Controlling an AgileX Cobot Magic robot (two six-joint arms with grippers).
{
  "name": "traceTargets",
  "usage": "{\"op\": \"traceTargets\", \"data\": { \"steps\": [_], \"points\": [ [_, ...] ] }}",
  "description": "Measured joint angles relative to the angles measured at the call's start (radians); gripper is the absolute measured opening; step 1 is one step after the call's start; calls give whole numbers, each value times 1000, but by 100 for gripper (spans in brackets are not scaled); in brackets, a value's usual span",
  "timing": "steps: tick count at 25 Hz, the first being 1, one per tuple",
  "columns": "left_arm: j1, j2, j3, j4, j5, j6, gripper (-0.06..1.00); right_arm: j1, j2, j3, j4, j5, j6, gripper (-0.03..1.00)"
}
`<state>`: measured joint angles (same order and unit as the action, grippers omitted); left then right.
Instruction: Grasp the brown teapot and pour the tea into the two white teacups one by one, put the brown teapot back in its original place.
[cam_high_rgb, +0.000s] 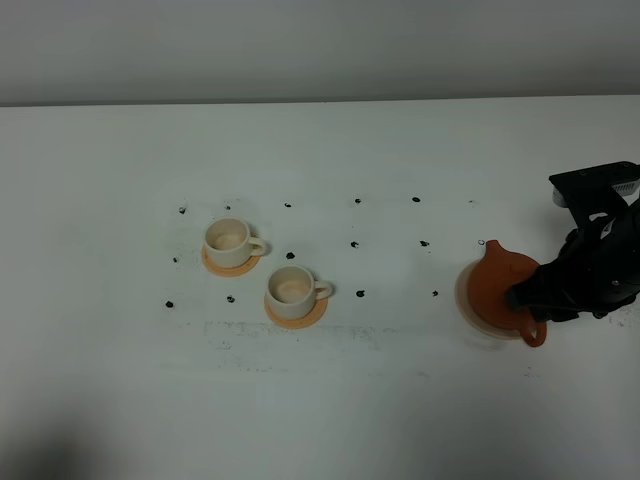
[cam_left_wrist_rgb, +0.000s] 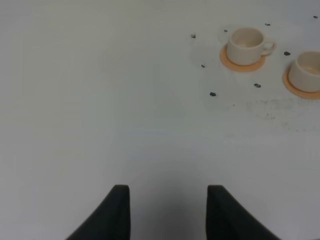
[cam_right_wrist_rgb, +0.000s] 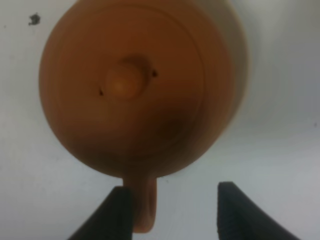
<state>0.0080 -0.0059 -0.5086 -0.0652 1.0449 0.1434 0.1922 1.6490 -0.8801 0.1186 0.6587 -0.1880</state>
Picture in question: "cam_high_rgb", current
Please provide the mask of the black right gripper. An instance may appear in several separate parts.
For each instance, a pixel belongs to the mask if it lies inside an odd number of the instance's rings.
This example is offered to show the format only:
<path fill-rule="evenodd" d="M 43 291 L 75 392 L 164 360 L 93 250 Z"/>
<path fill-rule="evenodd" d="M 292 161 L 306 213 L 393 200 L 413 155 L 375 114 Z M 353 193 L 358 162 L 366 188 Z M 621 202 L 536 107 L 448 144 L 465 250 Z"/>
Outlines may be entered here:
<path fill-rule="evenodd" d="M 559 263 L 538 266 L 529 278 L 507 290 L 510 307 L 527 307 L 537 323 L 562 323 L 577 319 L 581 312 L 604 316 L 635 301 L 639 204 L 613 214 L 590 214 L 586 220 L 567 237 Z"/>

